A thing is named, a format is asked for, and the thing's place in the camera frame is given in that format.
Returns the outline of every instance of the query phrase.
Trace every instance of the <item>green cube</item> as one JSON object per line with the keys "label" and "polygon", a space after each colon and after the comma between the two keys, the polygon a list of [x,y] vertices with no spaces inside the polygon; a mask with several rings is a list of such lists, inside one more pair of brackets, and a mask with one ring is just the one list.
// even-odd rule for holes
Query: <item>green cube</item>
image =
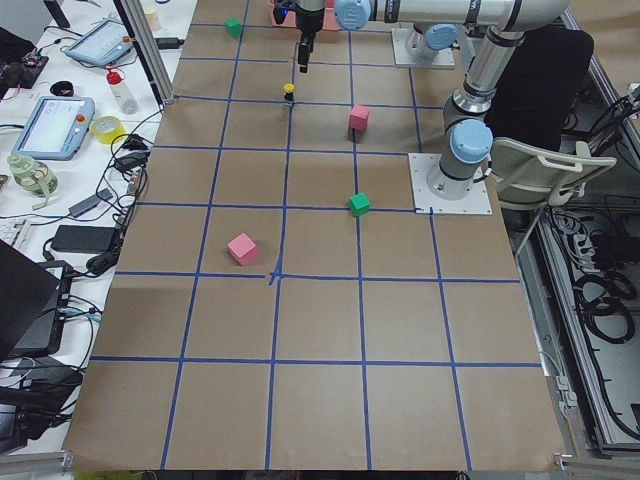
{"label": "green cube", "polygon": [[224,22],[224,26],[227,28],[227,33],[236,38],[242,35],[242,24],[235,18],[230,18]]}
{"label": "green cube", "polygon": [[354,217],[359,217],[363,213],[367,213],[371,208],[371,202],[367,196],[360,192],[349,199],[349,210]]}

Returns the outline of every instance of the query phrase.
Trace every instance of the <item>pink cube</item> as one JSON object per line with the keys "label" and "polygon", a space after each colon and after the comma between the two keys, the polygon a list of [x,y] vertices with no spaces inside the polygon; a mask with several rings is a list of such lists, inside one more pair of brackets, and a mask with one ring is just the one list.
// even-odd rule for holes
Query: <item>pink cube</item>
{"label": "pink cube", "polygon": [[241,233],[231,240],[227,243],[227,247],[233,258],[242,266],[253,262],[259,253],[258,246],[246,233]]}
{"label": "pink cube", "polygon": [[367,122],[369,121],[369,113],[369,107],[365,107],[364,105],[354,106],[349,115],[349,128],[355,128],[360,132],[365,131]]}

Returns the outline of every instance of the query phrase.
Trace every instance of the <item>laptop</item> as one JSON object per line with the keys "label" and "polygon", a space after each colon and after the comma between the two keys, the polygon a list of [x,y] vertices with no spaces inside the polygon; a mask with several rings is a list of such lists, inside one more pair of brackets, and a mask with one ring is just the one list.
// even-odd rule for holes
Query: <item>laptop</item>
{"label": "laptop", "polygon": [[53,311],[47,305],[59,283],[55,275],[0,241],[0,361],[10,358],[31,326]]}
{"label": "laptop", "polygon": [[56,277],[58,285],[53,292],[38,318],[18,340],[9,358],[14,357],[45,357],[56,353],[60,348],[62,340],[62,329],[64,328],[65,316],[61,309],[69,304],[69,293],[71,291],[71,278],[69,273],[73,271],[67,262],[53,261],[42,262],[38,265],[45,271]]}

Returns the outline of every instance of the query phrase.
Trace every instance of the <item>black chair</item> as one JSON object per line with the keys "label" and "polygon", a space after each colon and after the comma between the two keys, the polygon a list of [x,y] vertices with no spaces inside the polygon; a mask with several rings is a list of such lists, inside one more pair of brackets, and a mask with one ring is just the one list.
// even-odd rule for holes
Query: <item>black chair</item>
{"label": "black chair", "polygon": [[593,39],[581,30],[548,25],[528,32],[485,116],[494,137],[559,151],[563,125],[592,55]]}

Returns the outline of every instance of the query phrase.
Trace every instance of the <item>white table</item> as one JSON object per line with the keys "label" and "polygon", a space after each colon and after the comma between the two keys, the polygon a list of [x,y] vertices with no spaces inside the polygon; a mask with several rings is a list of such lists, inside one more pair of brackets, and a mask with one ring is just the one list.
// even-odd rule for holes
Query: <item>white table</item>
{"label": "white table", "polygon": [[[97,8],[89,3],[68,0],[62,6],[65,15],[71,23],[73,31],[84,33],[89,31],[96,22],[102,18],[116,15],[112,2],[103,0],[102,8]],[[176,0],[166,4],[158,4],[158,15],[162,29],[154,32],[156,37],[185,38],[197,0]],[[53,43],[60,37],[72,36],[58,29],[49,29],[42,36],[38,47]],[[153,92],[148,84],[140,60],[134,64],[122,68],[126,74],[126,82],[133,92],[140,110],[133,115],[124,115],[111,94],[106,82],[106,70],[100,68],[85,68],[73,61],[60,51],[60,46],[69,45],[72,40],[63,40],[58,45],[44,49],[43,54],[50,57],[36,85],[32,89],[10,89],[5,98],[0,102],[0,124],[17,123],[24,124],[29,118],[36,102],[42,96],[48,96],[51,85],[60,80],[68,80],[74,84],[75,94],[83,97],[91,97],[95,101],[96,112],[94,118],[105,115],[119,117],[125,130],[131,132],[141,120],[159,110]],[[170,78],[173,78],[180,58],[181,50],[164,50],[162,59]],[[119,63],[128,63],[135,58],[134,53],[129,53]],[[158,130],[162,115],[158,114],[145,122],[136,132],[142,137],[153,141]],[[11,152],[20,130],[0,129],[0,157],[6,159]],[[88,133],[79,151],[68,161],[47,161],[45,163],[58,177],[59,185],[51,196],[49,205],[36,212],[32,212],[31,206],[40,200],[24,191],[11,180],[2,192],[0,192],[0,216],[28,215],[36,213],[47,216],[65,216],[71,205],[89,197],[95,193],[96,185],[100,180],[104,168],[111,158],[109,146],[100,143],[93,134]],[[10,175],[6,161],[0,161],[0,174]],[[121,175],[111,170],[107,176],[109,182],[119,194],[123,194],[127,188],[127,182]],[[108,208],[102,203],[97,208],[84,214],[82,219],[96,219]],[[113,226],[112,211],[107,212],[101,218],[90,222],[90,225]],[[45,218],[32,218],[33,224],[46,223]],[[68,219],[47,226],[32,226],[25,243],[21,246],[22,253],[32,260],[43,261],[42,245],[51,238],[58,227],[63,224],[78,224]],[[56,259],[65,260],[79,271],[85,271],[85,263],[93,255],[55,253]],[[109,270],[97,279],[76,279],[72,284],[71,293],[85,298],[102,307],[106,299],[109,286],[113,279],[114,269]],[[85,308],[82,303],[73,302],[70,306]],[[98,325],[94,324],[94,336]],[[79,365],[85,358],[87,350],[92,346],[91,328],[86,319],[69,321],[64,328],[62,343],[59,351],[53,355],[58,361],[68,365]],[[7,375],[8,371],[0,372],[0,376]],[[78,390],[74,392],[69,401],[75,399]],[[25,448],[16,451],[16,454],[52,452],[61,449],[62,442],[68,430],[68,423],[58,428],[48,429],[37,441],[29,441]]]}

